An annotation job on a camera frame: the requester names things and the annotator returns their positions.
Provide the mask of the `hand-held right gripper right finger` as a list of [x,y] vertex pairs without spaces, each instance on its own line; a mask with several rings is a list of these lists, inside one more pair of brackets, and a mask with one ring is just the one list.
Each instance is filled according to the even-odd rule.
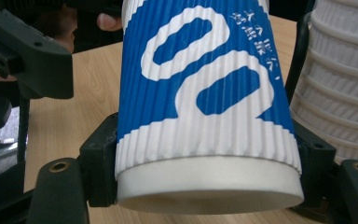
[[304,202],[300,206],[318,207],[324,196],[324,178],[333,166],[336,150],[299,122],[294,122],[294,128],[302,167]]

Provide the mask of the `blue and white paper cup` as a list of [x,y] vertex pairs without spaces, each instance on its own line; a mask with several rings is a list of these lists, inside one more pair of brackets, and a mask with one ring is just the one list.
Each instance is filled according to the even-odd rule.
[[267,0],[124,0],[117,203],[236,214],[302,203]]

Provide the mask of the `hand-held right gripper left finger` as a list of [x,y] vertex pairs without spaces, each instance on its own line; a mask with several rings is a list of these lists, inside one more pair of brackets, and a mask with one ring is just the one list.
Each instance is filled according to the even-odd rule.
[[109,115],[79,149],[90,207],[109,207],[117,199],[117,122],[118,113]]

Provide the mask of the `black wire cup holder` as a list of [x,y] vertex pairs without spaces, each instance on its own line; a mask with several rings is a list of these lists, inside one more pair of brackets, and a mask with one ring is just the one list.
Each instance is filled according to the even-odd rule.
[[289,103],[292,102],[297,82],[306,61],[310,42],[310,14],[314,9],[315,1],[309,0],[304,15],[296,23],[296,43],[285,83],[286,96]]

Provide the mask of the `stack of white ribbed cups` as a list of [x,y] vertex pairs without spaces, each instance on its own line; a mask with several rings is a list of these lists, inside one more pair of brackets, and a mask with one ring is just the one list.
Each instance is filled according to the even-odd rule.
[[292,116],[337,150],[336,161],[358,160],[358,0],[316,0],[303,24]]

